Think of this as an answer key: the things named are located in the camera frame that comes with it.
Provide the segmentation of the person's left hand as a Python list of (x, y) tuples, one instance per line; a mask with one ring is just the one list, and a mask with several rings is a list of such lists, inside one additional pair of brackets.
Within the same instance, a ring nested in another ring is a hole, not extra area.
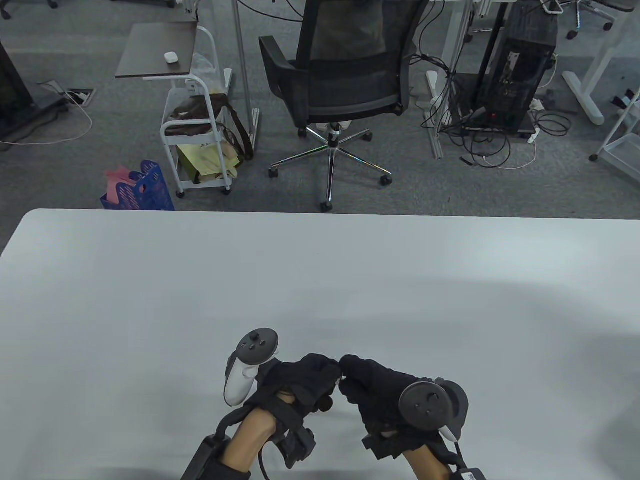
[(333, 407), (341, 378), (339, 362), (322, 354), (307, 354), (297, 362), (278, 360), (244, 406), (272, 414), (279, 428), (300, 429), (309, 414)]

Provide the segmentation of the person's right hand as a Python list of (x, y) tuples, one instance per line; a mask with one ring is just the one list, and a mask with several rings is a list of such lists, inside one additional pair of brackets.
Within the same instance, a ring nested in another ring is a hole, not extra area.
[(340, 392), (347, 401), (358, 407), (365, 429), (382, 437), (398, 437), (419, 447), (442, 444), (436, 430), (419, 430), (407, 423), (399, 409), (400, 396), (419, 378), (382, 366), (373, 359), (347, 354), (339, 360), (343, 378)]

